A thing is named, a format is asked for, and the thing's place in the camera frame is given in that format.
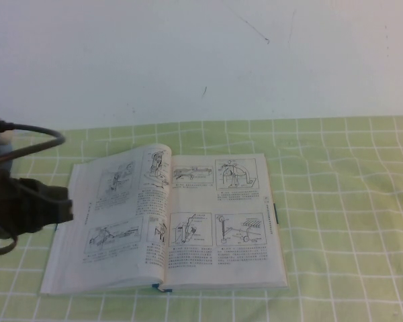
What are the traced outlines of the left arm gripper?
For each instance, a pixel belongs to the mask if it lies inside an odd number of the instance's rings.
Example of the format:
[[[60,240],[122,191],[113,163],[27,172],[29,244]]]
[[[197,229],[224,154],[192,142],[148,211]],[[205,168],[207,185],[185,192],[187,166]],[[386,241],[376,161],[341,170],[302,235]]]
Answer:
[[[31,178],[12,178],[0,169],[0,239],[34,233],[73,220],[68,189]]]

